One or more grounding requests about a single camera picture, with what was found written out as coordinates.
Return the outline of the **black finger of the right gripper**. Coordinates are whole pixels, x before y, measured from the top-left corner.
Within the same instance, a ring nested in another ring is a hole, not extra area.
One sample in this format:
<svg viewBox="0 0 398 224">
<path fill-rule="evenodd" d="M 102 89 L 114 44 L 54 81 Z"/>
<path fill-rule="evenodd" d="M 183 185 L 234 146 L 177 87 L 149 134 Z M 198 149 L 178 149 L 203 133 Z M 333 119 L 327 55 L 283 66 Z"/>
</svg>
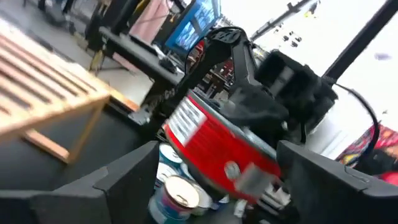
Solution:
<svg viewBox="0 0 398 224">
<path fill-rule="evenodd" d="M 287 108 L 276 102 L 260 86 L 240 85 L 233 89 L 220 113 L 240 127 L 248 127 L 268 144 L 283 139 L 282 123 L 289 118 Z"/>
</svg>

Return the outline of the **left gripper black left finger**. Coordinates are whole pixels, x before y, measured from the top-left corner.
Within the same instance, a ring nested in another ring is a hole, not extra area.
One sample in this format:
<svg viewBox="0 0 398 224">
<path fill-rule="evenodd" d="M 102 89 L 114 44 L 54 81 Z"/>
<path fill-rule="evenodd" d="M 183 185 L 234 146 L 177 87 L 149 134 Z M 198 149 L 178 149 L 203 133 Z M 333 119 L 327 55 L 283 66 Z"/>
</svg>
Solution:
<svg viewBox="0 0 398 224">
<path fill-rule="evenodd" d="M 1 223 L 142 223 L 154 190 L 159 144 L 149 141 L 53 191 L 2 190 Z"/>
</svg>

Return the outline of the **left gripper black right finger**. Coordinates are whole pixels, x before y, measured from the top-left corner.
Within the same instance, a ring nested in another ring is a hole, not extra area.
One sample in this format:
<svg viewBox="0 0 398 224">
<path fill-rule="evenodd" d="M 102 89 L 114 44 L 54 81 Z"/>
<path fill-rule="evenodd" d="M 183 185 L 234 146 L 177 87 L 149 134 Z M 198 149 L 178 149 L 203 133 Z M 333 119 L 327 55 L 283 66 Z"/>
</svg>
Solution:
<svg viewBox="0 0 398 224">
<path fill-rule="evenodd" d="M 277 163 L 301 223 L 397 223 L 397 186 L 288 141 Z"/>
</svg>

